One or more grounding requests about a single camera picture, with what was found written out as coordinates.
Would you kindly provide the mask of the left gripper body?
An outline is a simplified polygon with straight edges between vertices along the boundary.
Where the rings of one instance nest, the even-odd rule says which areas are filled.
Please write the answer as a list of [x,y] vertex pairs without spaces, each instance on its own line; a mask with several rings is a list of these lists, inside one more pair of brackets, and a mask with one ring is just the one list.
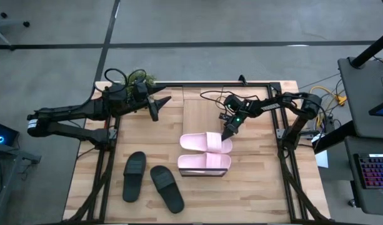
[[147,95],[145,97],[141,97],[140,99],[133,98],[131,101],[129,101],[131,111],[136,112],[140,109],[147,108],[149,110],[149,114],[151,119],[156,122],[159,120],[159,110],[158,106],[155,103],[155,100],[153,100],[150,95]]

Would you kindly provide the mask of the computer with blue light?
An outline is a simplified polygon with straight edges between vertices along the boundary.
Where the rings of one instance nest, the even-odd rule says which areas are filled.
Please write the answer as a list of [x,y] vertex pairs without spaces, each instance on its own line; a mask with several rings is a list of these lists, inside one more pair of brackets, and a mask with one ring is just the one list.
[[18,131],[0,124],[0,144],[13,147],[18,135]]

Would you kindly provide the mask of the black-framed wooden board shelf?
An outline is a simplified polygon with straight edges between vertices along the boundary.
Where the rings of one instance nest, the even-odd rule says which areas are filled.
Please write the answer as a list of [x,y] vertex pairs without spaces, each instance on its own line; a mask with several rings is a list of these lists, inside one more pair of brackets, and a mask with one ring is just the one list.
[[[222,90],[222,87],[184,87],[182,89],[184,106],[183,134],[206,132],[221,134],[222,121],[219,120],[218,115],[224,110],[220,102]],[[187,151],[187,154],[182,155],[207,153],[202,151]],[[228,170],[229,169],[179,168],[179,172],[182,176],[223,176]]]

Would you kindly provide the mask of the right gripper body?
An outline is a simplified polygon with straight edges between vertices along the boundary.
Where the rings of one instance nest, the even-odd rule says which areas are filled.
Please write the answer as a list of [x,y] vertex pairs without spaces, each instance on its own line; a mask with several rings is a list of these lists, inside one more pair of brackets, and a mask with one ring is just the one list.
[[238,128],[247,118],[247,113],[245,111],[236,111],[233,115],[226,114],[226,113],[220,113],[219,119],[224,121],[224,126],[233,126],[235,128]]

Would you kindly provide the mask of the grey office chair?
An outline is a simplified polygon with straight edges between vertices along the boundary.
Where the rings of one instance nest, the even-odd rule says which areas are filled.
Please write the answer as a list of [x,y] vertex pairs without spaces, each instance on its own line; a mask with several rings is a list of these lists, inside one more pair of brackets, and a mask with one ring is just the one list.
[[[17,19],[8,19],[7,14],[4,12],[0,13],[0,27],[12,26],[22,24],[25,28],[28,28],[31,24],[29,21],[20,21]],[[6,44],[10,51],[14,51],[16,48],[6,39],[6,37],[0,31],[0,40]]]

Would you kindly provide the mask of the pink rubber slide sandal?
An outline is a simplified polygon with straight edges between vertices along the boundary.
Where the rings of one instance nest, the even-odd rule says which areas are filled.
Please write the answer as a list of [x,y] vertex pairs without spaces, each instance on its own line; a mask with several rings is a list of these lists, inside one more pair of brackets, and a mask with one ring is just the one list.
[[231,157],[227,154],[205,152],[179,156],[177,166],[180,169],[229,169]]
[[204,132],[196,134],[183,134],[180,137],[182,148],[192,151],[227,154],[232,151],[232,141],[222,140],[218,132]]

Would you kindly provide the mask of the black rubber slide sandal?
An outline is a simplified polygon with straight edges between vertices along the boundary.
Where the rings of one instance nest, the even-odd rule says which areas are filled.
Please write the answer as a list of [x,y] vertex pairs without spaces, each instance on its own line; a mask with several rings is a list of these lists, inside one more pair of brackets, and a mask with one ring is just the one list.
[[151,179],[170,212],[177,214],[184,209],[184,200],[172,172],[165,166],[154,166]]
[[142,179],[146,169],[146,155],[141,152],[132,153],[124,168],[124,184],[122,198],[127,203],[133,203],[138,200]]

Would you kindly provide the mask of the dark grey desk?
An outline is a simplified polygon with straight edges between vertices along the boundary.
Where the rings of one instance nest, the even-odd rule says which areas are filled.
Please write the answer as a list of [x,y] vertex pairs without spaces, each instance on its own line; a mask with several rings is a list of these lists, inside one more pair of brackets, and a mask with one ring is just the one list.
[[358,177],[354,154],[383,154],[383,139],[347,137],[344,140],[351,167],[351,206],[362,209],[367,214],[383,216],[383,189],[364,189]]

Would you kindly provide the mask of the dark side desk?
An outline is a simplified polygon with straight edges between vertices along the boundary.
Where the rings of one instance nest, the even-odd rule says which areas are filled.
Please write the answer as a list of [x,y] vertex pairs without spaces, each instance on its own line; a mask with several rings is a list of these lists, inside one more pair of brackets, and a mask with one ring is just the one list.
[[38,164],[41,155],[0,144],[0,217],[5,210],[22,160],[28,160],[31,164]]

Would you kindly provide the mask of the backlit rainbow keyboard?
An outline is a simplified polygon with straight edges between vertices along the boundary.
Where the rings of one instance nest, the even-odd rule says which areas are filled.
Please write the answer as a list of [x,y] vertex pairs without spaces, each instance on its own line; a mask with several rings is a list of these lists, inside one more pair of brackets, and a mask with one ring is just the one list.
[[364,189],[383,189],[383,154],[354,154],[354,161]]

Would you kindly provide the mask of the black pole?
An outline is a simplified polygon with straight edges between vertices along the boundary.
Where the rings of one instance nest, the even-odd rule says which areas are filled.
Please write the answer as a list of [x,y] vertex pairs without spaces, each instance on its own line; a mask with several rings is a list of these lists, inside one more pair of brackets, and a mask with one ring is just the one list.
[[352,67],[360,69],[370,58],[373,58],[381,50],[383,50],[383,35],[357,57],[354,59],[349,58],[349,63]]

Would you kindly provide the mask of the black aluminium table frame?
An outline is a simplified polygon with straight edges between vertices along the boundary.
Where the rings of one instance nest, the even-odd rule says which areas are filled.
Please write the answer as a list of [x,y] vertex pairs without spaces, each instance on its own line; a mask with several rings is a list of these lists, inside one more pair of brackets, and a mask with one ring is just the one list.
[[[285,109],[265,112],[255,119],[247,119],[232,138],[231,166],[221,177],[181,176],[177,159],[185,154],[179,139],[183,134],[182,89],[222,87],[222,98],[229,92],[239,96],[269,98],[280,92],[297,91],[295,81],[251,81],[247,86],[239,82],[212,82],[204,87],[196,82],[168,87],[157,98],[171,96],[159,111],[154,122],[145,109],[121,118],[116,151],[99,152],[84,142],[76,161],[63,219],[68,220],[84,204],[92,191],[98,170],[111,169],[111,179],[96,197],[92,213],[84,221],[94,223],[288,223],[291,215],[301,217],[299,200],[294,191],[286,191],[277,156],[276,131],[290,125],[295,115]],[[147,168],[165,166],[171,170],[185,202],[184,209],[170,212],[157,192],[148,172],[142,181],[136,202],[122,198],[123,171],[128,157],[142,151]]]

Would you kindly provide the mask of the potted white-flowered green plant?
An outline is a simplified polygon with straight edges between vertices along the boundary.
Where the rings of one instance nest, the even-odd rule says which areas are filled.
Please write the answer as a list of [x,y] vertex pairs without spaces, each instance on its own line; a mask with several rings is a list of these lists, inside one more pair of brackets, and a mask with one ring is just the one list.
[[155,80],[155,76],[148,74],[144,70],[136,70],[126,76],[126,78],[121,81],[121,84],[125,85],[128,93],[131,93],[133,88],[136,87],[136,84],[146,83],[152,85],[155,83]]

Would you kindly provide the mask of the black power adapter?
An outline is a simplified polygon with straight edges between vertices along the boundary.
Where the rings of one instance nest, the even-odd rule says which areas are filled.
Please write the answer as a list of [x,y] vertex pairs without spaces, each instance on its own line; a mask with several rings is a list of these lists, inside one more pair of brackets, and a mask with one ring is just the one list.
[[315,122],[312,123],[311,125],[308,125],[306,129],[303,129],[299,134],[301,138],[303,139],[318,139],[321,134],[325,132],[324,126],[323,125],[317,125]]

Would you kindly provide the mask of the white paper sheet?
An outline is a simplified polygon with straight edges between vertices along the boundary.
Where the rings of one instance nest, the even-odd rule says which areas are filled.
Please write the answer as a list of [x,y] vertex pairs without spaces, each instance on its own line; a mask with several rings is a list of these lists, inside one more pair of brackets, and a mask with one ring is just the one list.
[[327,151],[322,151],[320,153],[315,154],[317,166],[320,168],[328,168],[329,160]]

